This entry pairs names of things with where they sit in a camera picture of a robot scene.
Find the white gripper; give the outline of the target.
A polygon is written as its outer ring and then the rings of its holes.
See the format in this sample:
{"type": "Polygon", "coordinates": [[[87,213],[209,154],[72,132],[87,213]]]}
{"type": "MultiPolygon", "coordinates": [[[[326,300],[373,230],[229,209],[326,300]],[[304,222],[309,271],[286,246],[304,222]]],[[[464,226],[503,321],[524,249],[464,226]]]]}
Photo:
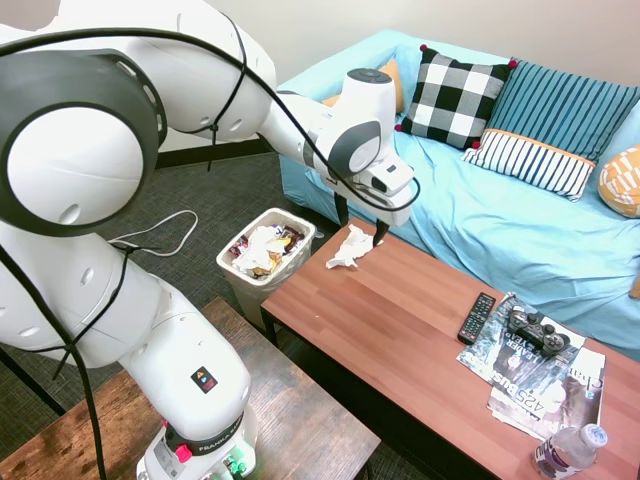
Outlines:
{"type": "Polygon", "coordinates": [[[341,226],[349,221],[348,203],[367,210],[376,220],[376,231],[372,245],[382,243],[390,227],[402,226],[409,220],[413,203],[413,191],[410,184],[391,193],[386,185],[371,176],[356,176],[343,183],[329,180],[329,188],[334,192],[334,203],[341,226]]]}

